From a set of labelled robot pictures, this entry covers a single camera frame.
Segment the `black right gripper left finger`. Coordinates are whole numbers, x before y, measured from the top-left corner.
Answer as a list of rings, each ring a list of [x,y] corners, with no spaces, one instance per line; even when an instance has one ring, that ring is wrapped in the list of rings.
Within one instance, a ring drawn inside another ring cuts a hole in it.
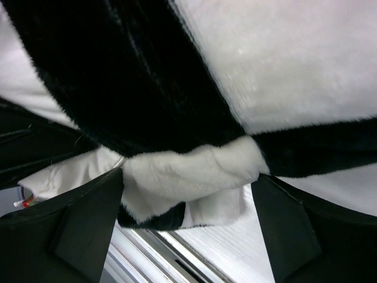
[[[99,282],[122,191],[113,169],[1,217],[1,282]]]

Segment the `black white checkered pillowcase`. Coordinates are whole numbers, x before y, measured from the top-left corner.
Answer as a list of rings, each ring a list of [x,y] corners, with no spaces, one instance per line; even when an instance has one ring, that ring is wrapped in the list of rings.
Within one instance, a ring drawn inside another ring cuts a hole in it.
[[[1,98],[171,200],[374,176],[376,2],[2,1]]]

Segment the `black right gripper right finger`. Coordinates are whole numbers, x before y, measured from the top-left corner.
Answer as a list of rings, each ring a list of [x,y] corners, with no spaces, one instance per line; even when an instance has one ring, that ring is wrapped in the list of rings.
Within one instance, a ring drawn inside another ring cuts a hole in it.
[[[252,196],[276,282],[376,282],[376,217],[265,175]]]

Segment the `white pillow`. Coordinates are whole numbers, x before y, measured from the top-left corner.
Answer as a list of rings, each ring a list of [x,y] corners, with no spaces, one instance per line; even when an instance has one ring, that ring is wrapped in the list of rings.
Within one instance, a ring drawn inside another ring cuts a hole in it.
[[[38,200],[76,189],[120,168],[123,194],[117,222],[123,228],[173,231],[231,224],[249,212],[243,188],[220,190],[194,200],[171,200],[140,188],[130,165],[118,154],[100,147],[52,164],[20,181]]]

